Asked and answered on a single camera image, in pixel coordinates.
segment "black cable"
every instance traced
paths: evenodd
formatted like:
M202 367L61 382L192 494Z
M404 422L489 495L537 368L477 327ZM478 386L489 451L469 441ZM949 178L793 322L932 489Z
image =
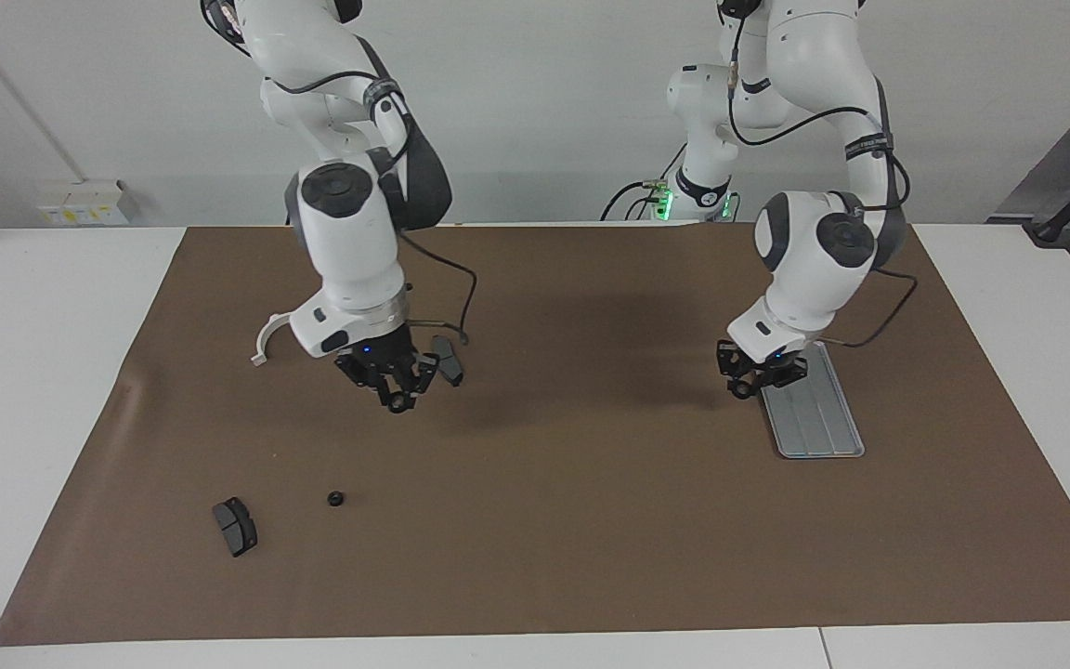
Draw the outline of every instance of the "black cable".
M286 86L279 83L279 81L275 81L275 85L286 90L286 92L288 93L292 93L293 95L300 95L301 93L311 93L314 92L314 90L321 88L321 86L333 83L333 81L338 81L339 79L349 79L349 77L354 77L354 76L361 76L363 77L363 79L369 79L370 81L378 81L379 79L382 79L381 76L372 75L368 72L345 71L336 74L331 74L321 80L311 81L311 83L306 86L301 86L301 88L287 88Z
M660 173L658 176L658 181L662 181L662 180L667 179L667 174L669 172L671 172L672 167L675 166L675 164L678 164L679 156L684 155L684 150L685 149L687 149L687 141L685 141L685 143L683 143L683 145L679 145L679 151L675 152L675 157L672 158L672 162L670 162L670 164L667 164L666 168L663 168L663 173ZM642 208L640 209L640 211L638 211L638 217L640 217L640 219L646 213L646 203L649 203L649 202L643 202Z
M732 54L730 60L731 67L737 64L738 57L740 54L740 47L743 47L744 29L746 29L746 21L743 20L740 25L737 26L737 35L735 35L734 37L734 54ZM747 147L764 147L765 145L771 143L771 141L777 141L779 139L784 138L785 136L791 135L792 132L801 131L801 128L811 125L811 123L819 122L819 120L821 119L831 117L832 115L845 115L845 113L855 113L855 115L861 115L862 117L866 118L871 118L870 112L867 111L866 109L861 109L861 107L836 107L836 109L825 109L823 111L820 111L819 115L811 115L811 117L809 117L808 119L795 123L795 125L786 128L786 131L779 132L777 135L767 137L766 139L755 140L755 139L748 139L746 136L743 135L743 132L737 128L737 122L734 119L734 95L730 94L729 97L729 126L732 128L732 131L734 131L734 135L737 136L737 139L743 141L744 145L747 145ZM880 131L885 132L886 128L880 128ZM907 172L907 170L905 170L903 162L899 161L898 156L895 155L895 149L891 148L886 149L886 159L889 165L895 166L895 168L899 171L899 173L903 174L904 194L903 196L901 196L901 198L899 198L899 201L896 203L876 204L875 207L862 208L862 211L888 212L892 211L892 209L902 208L903 204L905 204L907 200L911 199L911 191L912 191L911 174Z
M638 204L642 204L642 211L646 211L646 204L651 204L657 201L658 200L655 200L654 198L643 198L641 200L633 201L633 203L630 204L630 208L627 209L627 211L625 211L625 217L622 221L629 221L630 216L633 215L633 208L637 208Z
M608 204L606 204L606 211L601 212L601 217L600 217L599 221L606 221L606 219L608 219L609 213L613 209L613 204L616 204L616 202L622 199L622 195L628 194L629 191L633 191L633 189L636 189L636 187L645 187L645 186L643 186L643 182L642 181L636 181L636 182L627 183L627 185L622 186L622 189L618 191L618 192L616 192L616 195L613 195L613 198L610 199L610 202Z
M911 174L907 173L907 170L905 170L905 166L903 166L903 161L900 161L899 157L895 155L893 151L886 152L886 159L889 162L889 164L895 166L895 169L897 169L900 174L903 174L903 183L904 183L903 196L899 198L898 202L895 202L892 204L876 204L873 208L861 208L862 211L866 212L895 211L895 209L902 208L903 204L905 204L905 202L911 199Z
M734 37L734 54L732 54L732 57L730 59L731 67L732 65L737 64L740 49L743 49L744 30L746 30L746 21L743 20L737 26L737 35L735 35ZM734 120L734 96L732 96L731 94L729 97L729 125L730 127L734 128L734 135L736 135L738 139L743 140L743 143L747 145L747 147L764 147L765 145L771 143L771 141L778 141L779 139L782 139L785 136L791 135L792 132L799 131L799 128L811 125L811 123L819 122L819 120L821 119L831 117L831 115L843 115L843 113L856 113L856 115L862 115L866 118L870 118L870 112L867 111L866 109L861 109L861 107L837 107L837 109L827 109L821 111L819 115L813 115L807 120L804 120L804 122L795 123L794 126L786 128L786 131L778 133L776 136L767 137L766 139L754 140L754 139L748 139L746 136L743 135L743 132L737 128L737 122L735 122Z
M398 153L391 156L391 163L386 165L387 170L397 166L398 162L403 159L403 156L407 155L407 150L412 148L412 135L415 135L415 122L413 122L412 118L408 116L403 117L403 124L407 126L407 138L403 139L403 145L402 147L399 147Z
M427 323L427 325L421 325L422 328L445 328L445 326L447 326L447 328L449 328L450 330L454 330L455 332L457 332L457 334L460 335L461 344L464 344L464 346L468 346L469 345L469 335L464 334L464 319L467 319L469 317L469 307L470 307L471 304L473 304L473 295L475 295L475 293L476 293L476 272L470 270L470 268L468 268L468 267L464 267L462 264L458 264L458 263L456 263L454 261L450 261L450 259L448 259L448 258L445 258L443 256L439 256L437 254L433 254L431 250L425 249L424 246L421 246L417 242L413 241L410 237L408 237L402 231L399 231L398 238L399 238L399 240L402 240L403 243L407 244L408 246L411 246L413 249L418 250L419 254L425 255L428 258L433 259L433 261L437 261L438 263L441 263L443 265L448 265L450 268L454 268L454 270L456 270L456 271L462 271L462 272L464 272L464 274L468 274L473 279L473 284L468 289L468 297L464 298L464 306L461 308L461 319L460 319L460 325L459 326L454 326L449 322L439 322L438 323L437 321L416 321L418 323Z
M890 313L890 316L888 316L886 320L883 321L883 325L878 326L877 330L874 331L874 334L871 334L869 338L866 339L865 341L850 344L847 341L841 341L840 339L828 339L828 338L821 338L821 341L826 341L828 344L836 344L836 346L844 347L846 349L861 349L868 347L871 343L874 343L874 339L881 337L881 335L883 335L883 332L886 332L886 329L890 325L892 321L895 321L895 319L899 316L901 310L903 310L903 307L905 306L905 304L907 304L907 301L911 300L911 295L914 295L916 289L919 288L919 279L917 278L917 276L911 274L903 274L902 272L899 271L886 271L883 270L883 268L877 268L877 270L874 271L877 272L877 274L889 276L889 278L907 279L911 283L911 288L907 289L907 292L905 292L903 299L899 301L899 304L897 305L897 307L895 307L895 310Z

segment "black clamp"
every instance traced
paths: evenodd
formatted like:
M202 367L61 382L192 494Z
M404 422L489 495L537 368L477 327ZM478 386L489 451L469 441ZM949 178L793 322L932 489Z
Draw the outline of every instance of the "black clamp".
M778 352L756 363L737 344L724 339L717 343L717 368L725 377L730 393L739 399L754 397L764 386L785 389L807 378L807 359L799 351Z
M437 355L422 355L415 350L412 331L406 325L342 349L335 364L353 385L378 393L378 401L391 413L415 408L416 398L428 391L440 369ZM398 385L397 391L391 387L391 380Z

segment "brown paper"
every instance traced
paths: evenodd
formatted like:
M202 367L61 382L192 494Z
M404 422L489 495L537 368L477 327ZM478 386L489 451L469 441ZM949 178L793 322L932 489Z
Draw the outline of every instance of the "brown paper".
M867 456L785 461L716 369L769 280L746 226L415 237L482 287L464 384L391 415L288 331L251 367L319 284L292 232L190 229L0 644L1070 619L1070 503L914 238L908 307L831 348ZM412 317L454 318L462 275L400 254Z

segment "power socket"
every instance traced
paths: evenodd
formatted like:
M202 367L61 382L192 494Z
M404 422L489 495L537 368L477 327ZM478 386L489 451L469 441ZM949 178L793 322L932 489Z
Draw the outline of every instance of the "power socket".
M137 215L135 200L118 181L46 183L37 208L50 225L131 225Z

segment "led light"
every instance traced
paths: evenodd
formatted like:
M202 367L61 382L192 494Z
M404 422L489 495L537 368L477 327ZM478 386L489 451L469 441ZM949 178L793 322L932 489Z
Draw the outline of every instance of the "led light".
M673 194L672 191L666 191L662 195L662 199L659 200L659 207L655 209L655 216L657 216L659 221L671 221L673 203L675 203L675 194Z

